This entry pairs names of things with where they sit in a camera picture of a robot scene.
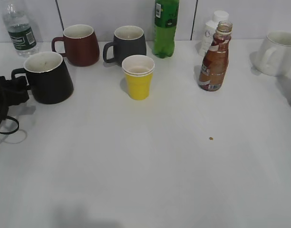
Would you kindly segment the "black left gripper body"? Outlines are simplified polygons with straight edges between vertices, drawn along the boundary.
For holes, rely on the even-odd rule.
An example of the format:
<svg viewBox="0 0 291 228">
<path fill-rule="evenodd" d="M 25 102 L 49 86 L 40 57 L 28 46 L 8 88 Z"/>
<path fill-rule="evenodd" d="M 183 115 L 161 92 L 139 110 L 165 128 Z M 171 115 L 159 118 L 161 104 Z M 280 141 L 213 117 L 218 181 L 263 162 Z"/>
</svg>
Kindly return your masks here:
<svg viewBox="0 0 291 228">
<path fill-rule="evenodd" d="M 27 80 L 24 76 L 7 80 L 0 76 L 0 108 L 19 105 L 29 99 Z"/>
</svg>

